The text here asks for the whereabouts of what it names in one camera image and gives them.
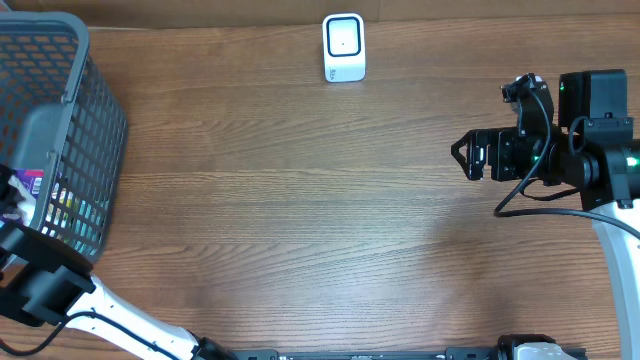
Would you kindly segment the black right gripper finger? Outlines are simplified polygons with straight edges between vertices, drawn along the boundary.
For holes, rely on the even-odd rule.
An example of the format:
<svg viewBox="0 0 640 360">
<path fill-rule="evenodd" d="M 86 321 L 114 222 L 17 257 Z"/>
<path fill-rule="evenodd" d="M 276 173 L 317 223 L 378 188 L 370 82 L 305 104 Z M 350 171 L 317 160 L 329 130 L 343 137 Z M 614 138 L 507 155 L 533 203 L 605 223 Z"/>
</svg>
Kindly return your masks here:
<svg viewBox="0 0 640 360">
<path fill-rule="evenodd" d="M 485 138 L 484 129 L 469 130 L 459 140 L 451 145 L 452 150 L 460 150 L 463 146 L 482 146 Z"/>
<path fill-rule="evenodd" d="M 458 162 L 468 180 L 482 180 L 484 178 L 484 147 L 453 144 L 451 146 L 451 155 Z"/>
</svg>

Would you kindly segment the purple Carefree pad pack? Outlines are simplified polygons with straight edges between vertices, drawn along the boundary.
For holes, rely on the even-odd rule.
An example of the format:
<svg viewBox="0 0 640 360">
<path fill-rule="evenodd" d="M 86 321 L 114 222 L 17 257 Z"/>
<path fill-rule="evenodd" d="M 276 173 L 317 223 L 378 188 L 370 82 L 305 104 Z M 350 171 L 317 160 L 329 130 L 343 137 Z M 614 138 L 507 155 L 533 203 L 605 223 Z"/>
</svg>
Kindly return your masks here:
<svg viewBox="0 0 640 360">
<path fill-rule="evenodd" d="M 15 169 L 9 178 L 10 190 L 16 190 L 12 203 L 1 210 L 1 226 L 9 222 L 31 226 L 34 223 L 36 203 L 42 189 L 43 170 Z"/>
</svg>

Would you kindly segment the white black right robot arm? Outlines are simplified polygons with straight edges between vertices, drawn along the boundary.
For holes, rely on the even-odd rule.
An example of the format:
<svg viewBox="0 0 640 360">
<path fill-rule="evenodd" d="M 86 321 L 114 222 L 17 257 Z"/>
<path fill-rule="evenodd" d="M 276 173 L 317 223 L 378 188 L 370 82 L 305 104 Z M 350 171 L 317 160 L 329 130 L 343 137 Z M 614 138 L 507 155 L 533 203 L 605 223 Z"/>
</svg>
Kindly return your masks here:
<svg viewBox="0 0 640 360">
<path fill-rule="evenodd" d="M 591 220 L 604 250 L 624 355 L 639 355 L 639 141 L 622 69 L 565 73 L 559 97 L 527 73 L 501 88 L 513 127 L 473 129 L 451 154 L 470 181 L 515 182 L 499 218 Z"/>
</svg>

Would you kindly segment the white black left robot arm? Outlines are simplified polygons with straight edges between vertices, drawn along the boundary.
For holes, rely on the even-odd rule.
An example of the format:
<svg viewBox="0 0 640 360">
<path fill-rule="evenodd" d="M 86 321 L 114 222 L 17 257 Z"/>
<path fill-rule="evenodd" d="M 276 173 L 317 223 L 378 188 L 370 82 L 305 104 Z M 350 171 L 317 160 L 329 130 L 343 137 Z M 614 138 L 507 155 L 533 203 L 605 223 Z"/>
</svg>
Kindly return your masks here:
<svg viewBox="0 0 640 360">
<path fill-rule="evenodd" d="M 233 359 L 214 341 L 164 323 L 108 289 L 93 265 L 68 245 L 20 223 L 1 226 L 1 260 L 25 262 L 1 288 L 1 315 L 31 327 L 54 327 L 38 346 L 1 349 L 16 357 L 46 348 L 65 328 L 100 337 L 141 359 Z"/>
</svg>

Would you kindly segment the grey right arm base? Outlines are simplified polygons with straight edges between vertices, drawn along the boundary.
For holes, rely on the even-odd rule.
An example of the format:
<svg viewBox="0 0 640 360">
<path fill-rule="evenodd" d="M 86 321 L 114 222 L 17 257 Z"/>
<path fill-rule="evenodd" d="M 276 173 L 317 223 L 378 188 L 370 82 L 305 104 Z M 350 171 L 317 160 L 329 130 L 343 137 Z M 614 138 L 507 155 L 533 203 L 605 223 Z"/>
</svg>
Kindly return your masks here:
<svg viewBox="0 0 640 360">
<path fill-rule="evenodd" d="M 541 334 L 502 335 L 496 355 L 500 360 L 574 360 L 554 339 Z"/>
</svg>

